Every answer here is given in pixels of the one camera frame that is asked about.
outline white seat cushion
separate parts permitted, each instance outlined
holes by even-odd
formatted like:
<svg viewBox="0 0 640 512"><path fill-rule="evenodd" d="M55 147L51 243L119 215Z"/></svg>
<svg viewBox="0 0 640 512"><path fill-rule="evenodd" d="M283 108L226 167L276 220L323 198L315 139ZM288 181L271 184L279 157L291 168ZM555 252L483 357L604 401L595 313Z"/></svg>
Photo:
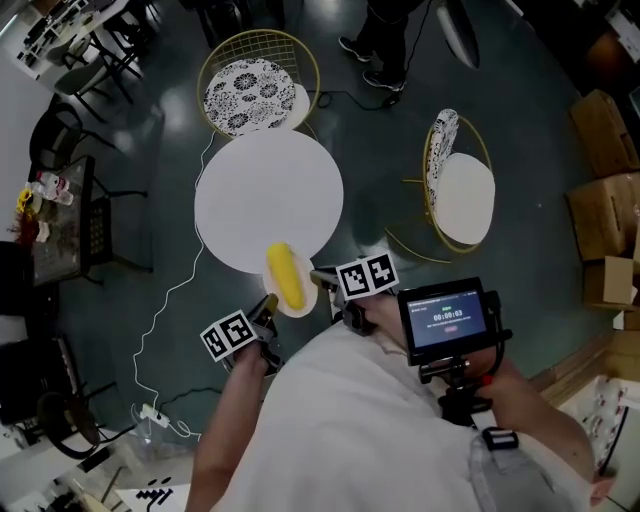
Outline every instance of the white seat cushion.
<svg viewBox="0 0 640 512"><path fill-rule="evenodd" d="M463 244L480 243L491 225L495 190L493 174L478 159L463 153L447 158L435 204L442 232Z"/></svg>

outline hand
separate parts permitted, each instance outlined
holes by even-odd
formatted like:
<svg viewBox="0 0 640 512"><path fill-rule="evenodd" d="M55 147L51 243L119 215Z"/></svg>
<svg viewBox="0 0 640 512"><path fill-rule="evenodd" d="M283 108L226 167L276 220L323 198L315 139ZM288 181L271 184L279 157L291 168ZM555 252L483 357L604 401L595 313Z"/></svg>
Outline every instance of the hand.
<svg viewBox="0 0 640 512"><path fill-rule="evenodd" d="M398 299L392 295L381 293L354 301L364 309L364 316L369 322L377 325L400 347L406 350L407 341L404 337Z"/></svg>
<svg viewBox="0 0 640 512"><path fill-rule="evenodd" d="M251 373L256 372L264 375L269 368L267 363L260 355L260 342L254 341L247 346L242 347L234 354L236 368L246 368Z"/></svg>

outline gold wire chair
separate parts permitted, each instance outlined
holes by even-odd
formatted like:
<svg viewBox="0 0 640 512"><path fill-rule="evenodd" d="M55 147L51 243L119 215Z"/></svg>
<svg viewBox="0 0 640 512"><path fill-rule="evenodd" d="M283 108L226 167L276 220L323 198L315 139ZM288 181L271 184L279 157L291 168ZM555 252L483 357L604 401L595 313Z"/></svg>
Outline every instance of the gold wire chair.
<svg viewBox="0 0 640 512"><path fill-rule="evenodd" d="M487 151L487 147L484 143L484 140L482 140L480 133L478 132L478 130L476 130L476 128L471 124L471 122L468 119L460 115L458 116L458 119L462 121L466 126L468 126L471 132L473 133L473 135L475 135L475 137L478 139L478 142L480 143L482 152L484 154L486 165L489 168L489 170L493 173L493 168L491 167L491 159L489 158L489 152ZM431 207L431 192L429 191L429 185L427 183L427 172L429 170L429 151L431 148L432 136L433 136L433 125L429 128L429 132L427 133L427 140L425 142L424 150L422 152L421 179L406 179L406 180L402 180L402 183L417 183L422 185L422 191L424 195L424 216L426 221L434 227L438 237L449 250L457 254L467 254L467 253L470 253L471 251L474 251L480 245L480 243L477 243L475 245L464 245L464 244L461 244L460 242L456 242L455 240L448 237L445 233L442 232L442 230L438 226L436 216L433 214L433 208ZM396 235L394 235L389 228L385 228L385 232L395 243L397 243L405 251L407 251L410 254L413 254L417 258L420 258L426 261L432 261L435 263L451 263L451 261L447 261L447 260L429 258L428 256L425 256L423 254L420 254L419 252L414 251L413 249L409 248L406 244L404 244Z"/></svg>
<svg viewBox="0 0 640 512"><path fill-rule="evenodd" d="M292 35L279 30L258 29L242 32L221 43L205 61L198 76L198 106L202 117L225 137L234 137L222 131L204 110L204 95L211 80L225 66L242 59L260 58L279 64L293 80L305 90L314 93L309 111L299 126L305 123L320 96L320 70L309 48Z"/></svg>

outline round white table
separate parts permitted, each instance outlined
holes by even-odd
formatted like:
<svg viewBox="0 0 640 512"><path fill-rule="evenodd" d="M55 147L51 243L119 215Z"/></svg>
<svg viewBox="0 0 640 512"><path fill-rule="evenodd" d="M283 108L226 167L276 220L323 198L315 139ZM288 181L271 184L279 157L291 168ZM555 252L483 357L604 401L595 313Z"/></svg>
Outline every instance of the round white table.
<svg viewBox="0 0 640 512"><path fill-rule="evenodd" d="M242 272L261 274L267 248L286 242L313 257L340 220L338 166L315 140L259 130L232 140L207 164L195 219L207 248Z"/></svg>

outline table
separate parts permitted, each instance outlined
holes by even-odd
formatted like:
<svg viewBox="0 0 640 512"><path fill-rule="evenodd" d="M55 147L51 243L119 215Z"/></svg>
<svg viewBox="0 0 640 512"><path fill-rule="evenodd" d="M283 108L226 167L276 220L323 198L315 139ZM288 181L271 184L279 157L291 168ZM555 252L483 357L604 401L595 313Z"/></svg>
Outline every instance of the table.
<svg viewBox="0 0 640 512"><path fill-rule="evenodd" d="M83 244L89 226L82 214L91 203L93 168L93 158L84 156L59 173L69 180L74 195L69 206L43 202L37 218L49 222L51 234L46 242L34 242L31 250L34 286L78 277L88 269Z"/></svg>
<svg viewBox="0 0 640 512"><path fill-rule="evenodd" d="M261 274L273 243L306 258L322 249L343 197L338 166L314 139L259 130L232 140L207 164L196 190L196 225L223 263Z"/></svg>
<svg viewBox="0 0 640 512"><path fill-rule="evenodd" d="M54 45L61 46L65 43L68 43L74 38L79 41L87 36L91 36L91 38L94 40L94 43L95 43L97 39L97 36L95 36L96 29L99 29L100 27L102 27L102 25L104 25L104 23L109 21L111 18L121 14L122 11L124 11L127 8L129 1L130 0L115 0L115 2L111 4L109 7L107 7L104 11L92 13L93 19L90 23L86 25L82 25L80 23L81 15L78 14L74 19L74 23L72 25L68 25L58 34L57 39L55 39L54 41ZM74 2L70 4L70 7L73 7L76 3L78 2ZM0 39L0 44L5 48L5 50L10 55L13 55L15 57L18 54L18 52L24 51L24 45L22 41L24 40L30 28L31 27L26 27L25 29L24 25L18 25L15 27L9 26L6 29L6 33ZM57 81L58 78L60 78L60 76L62 76L62 74L64 74L68 70L64 68L60 68L59 66L56 66L55 64L47 61L44 58L46 51L47 51L47 48L43 48L41 50L40 52L41 58L31 67L28 67L26 64L24 64L23 62L19 61L16 58L13 58L11 60L35 80L39 80L41 77L44 77L45 75L55 75L55 76L49 77L46 80L48 84L53 84L55 83L55 81Z"/></svg>

